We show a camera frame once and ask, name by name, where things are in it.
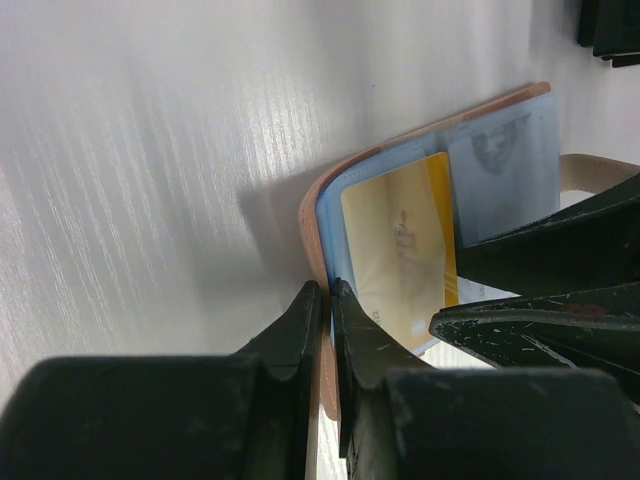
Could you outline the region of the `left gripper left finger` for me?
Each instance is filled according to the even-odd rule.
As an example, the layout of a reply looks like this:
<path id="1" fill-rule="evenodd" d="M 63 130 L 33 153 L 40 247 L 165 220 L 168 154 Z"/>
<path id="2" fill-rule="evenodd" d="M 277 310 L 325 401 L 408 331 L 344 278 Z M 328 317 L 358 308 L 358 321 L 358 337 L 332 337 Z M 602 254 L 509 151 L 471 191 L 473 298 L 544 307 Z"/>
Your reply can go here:
<path id="1" fill-rule="evenodd" d="M 322 292 L 230 355 L 56 357 L 1 416 L 5 479 L 311 479 Z"/>

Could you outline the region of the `black plastic card box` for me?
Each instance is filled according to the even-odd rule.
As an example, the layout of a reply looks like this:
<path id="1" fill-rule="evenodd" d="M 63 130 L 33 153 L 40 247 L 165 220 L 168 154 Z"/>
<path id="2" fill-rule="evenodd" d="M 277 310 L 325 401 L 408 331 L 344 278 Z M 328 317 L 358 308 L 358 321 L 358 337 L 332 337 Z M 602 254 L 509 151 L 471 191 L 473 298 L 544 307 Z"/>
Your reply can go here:
<path id="1" fill-rule="evenodd" d="M 583 0 L 577 43 L 612 68 L 639 64 L 639 0 Z"/>

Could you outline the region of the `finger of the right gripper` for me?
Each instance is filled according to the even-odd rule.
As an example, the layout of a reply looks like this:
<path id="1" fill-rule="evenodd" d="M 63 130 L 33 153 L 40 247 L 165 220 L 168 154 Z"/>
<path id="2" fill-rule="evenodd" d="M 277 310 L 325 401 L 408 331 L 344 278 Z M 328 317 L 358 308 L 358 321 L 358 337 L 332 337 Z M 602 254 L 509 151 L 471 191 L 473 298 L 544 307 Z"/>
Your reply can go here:
<path id="1" fill-rule="evenodd" d="M 602 370 L 639 383 L 639 284 L 450 307 L 436 338 L 495 367 Z"/>
<path id="2" fill-rule="evenodd" d="M 459 276 L 545 296 L 639 280 L 639 176 L 456 252 Z"/>

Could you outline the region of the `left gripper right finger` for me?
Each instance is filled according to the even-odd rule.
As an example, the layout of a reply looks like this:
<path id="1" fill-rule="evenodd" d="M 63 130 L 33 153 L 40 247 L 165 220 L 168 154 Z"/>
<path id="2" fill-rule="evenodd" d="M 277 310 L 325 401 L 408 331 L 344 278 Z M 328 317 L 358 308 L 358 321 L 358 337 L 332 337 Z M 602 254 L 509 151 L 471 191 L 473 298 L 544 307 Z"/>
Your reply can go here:
<path id="1" fill-rule="evenodd" d="M 592 368 L 436 368 L 331 298 L 352 479 L 635 479 L 639 383 Z"/>

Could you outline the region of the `brown leather card holder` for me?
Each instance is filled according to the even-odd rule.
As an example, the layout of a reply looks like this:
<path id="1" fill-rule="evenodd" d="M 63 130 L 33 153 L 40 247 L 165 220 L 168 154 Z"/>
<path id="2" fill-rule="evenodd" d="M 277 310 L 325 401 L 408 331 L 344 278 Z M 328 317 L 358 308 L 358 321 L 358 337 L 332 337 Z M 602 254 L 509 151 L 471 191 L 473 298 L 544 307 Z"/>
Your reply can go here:
<path id="1" fill-rule="evenodd" d="M 540 82 L 352 156 L 299 211 L 324 290 L 411 353 L 594 368 L 639 395 L 639 169 L 561 154 Z"/>

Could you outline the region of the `gold credit card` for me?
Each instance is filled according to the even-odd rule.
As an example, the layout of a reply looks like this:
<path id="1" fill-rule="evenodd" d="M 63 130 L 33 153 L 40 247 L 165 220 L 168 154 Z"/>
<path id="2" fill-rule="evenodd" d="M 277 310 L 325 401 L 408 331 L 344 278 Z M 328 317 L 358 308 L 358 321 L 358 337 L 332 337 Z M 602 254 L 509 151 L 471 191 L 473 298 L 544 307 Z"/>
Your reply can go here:
<path id="1" fill-rule="evenodd" d="M 432 317 L 459 302 L 449 157 L 425 157 L 341 194 L 352 289 L 365 313 L 412 353 Z"/>

